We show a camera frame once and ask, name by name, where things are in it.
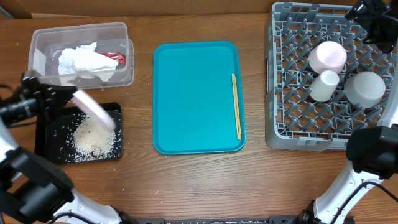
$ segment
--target white tissue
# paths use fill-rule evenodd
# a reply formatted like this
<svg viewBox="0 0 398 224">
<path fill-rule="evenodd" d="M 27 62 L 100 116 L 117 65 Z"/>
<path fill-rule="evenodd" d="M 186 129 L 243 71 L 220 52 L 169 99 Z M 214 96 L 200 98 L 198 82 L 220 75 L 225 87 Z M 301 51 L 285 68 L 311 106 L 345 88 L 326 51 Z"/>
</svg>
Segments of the white tissue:
<svg viewBox="0 0 398 224">
<path fill-rule="evenodd" d="M 119 62 L 110 59 L 105 55 L 94 52 L 97 43 L 82 45 L 76 50 L 64 49 L 59 57 L 58 74 L 60 75 L 61 85 L 65 85 L 76 77 L 63 77 L 62 75 L 80 73 L 80 72 L 98 72 L 115 70 Z M 114 72 L 103 73 L 98 76 L 103 82 L 108 81 Z M 94 78 L 94 75 L 80 75 L 82 78 Z"/>
</svg>

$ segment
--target teal tray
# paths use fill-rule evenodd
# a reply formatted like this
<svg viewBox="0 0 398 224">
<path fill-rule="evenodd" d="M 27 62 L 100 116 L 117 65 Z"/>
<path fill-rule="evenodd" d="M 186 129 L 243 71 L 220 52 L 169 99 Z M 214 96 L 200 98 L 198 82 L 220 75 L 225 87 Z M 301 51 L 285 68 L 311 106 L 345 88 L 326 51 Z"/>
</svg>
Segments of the teal tray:
<svg viewBox="0 0 398 224">
<path fill-rule="evenodd" d="M 236 75 L 242 140 L 236 134 Z M 163 154 L 234 152 L 246 143 L 236 47 L 227 41 L 163 44 L 154 54 L 153 137 Z"/>
</svg>

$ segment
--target candy wrapper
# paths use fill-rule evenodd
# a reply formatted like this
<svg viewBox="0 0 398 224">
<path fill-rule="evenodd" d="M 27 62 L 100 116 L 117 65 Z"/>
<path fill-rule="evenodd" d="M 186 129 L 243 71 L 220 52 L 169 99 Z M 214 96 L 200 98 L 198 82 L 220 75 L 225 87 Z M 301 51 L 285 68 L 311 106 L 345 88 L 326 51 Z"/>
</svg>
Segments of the candy wrapper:
<svg viewBox="0 0 398 224">
<path fill-rule="evenodd" d="M 116 52 L 116 53 L 100 53 L 101 55 L 105 55 L 107 57 L 109 57 L 110 59 L 113 59 L 121 64 L 125 64 L 126 63 L 126 56 L 120 52 Z"/>
</svg>

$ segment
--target black tray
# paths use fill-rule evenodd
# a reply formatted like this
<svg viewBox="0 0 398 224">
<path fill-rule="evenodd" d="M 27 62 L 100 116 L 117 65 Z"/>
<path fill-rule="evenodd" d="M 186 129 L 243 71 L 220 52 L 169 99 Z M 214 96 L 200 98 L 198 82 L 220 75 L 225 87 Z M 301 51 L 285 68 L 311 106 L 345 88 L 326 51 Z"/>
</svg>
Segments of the black tray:
<svg viewBox="0 0 398 224">
<path fill-rule="evenodd" d="M 90 161 L 101 161 L 115 159 L 122 156 L 122 115 L 118 103 L 100 104 L 114 118 L 116 128 L 116 142 L 113 150 L 105 159 L 95 159 Z M 75 162 L 76 150 L 66 143 L 67 134 L 71 135 L 81 122 L 84 113 L 77 107 L 65 108 L 56 121 L 46 124 L 40 117 L 37 118 L 35 154 L 42 156 L 55 164 L 70 164 Z"/>
</svg>

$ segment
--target wooden chopstick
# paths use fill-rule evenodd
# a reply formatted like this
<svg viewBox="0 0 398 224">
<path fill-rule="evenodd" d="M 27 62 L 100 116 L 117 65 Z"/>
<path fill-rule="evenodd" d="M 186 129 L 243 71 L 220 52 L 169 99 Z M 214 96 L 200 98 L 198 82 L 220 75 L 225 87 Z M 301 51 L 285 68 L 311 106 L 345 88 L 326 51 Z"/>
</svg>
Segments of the wooden chopstick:
<svg viewBox="0 0 398 224">
<path fill-rule="evenodd" d="M 236 76 L 233 73 L 232 73 L 232 88 L 234 92 L 236 134 L 238 135 L 238 140 L 242 140 L 241 119 L 239 116 L 238 89 L 236 88 Z"/>
</svg>

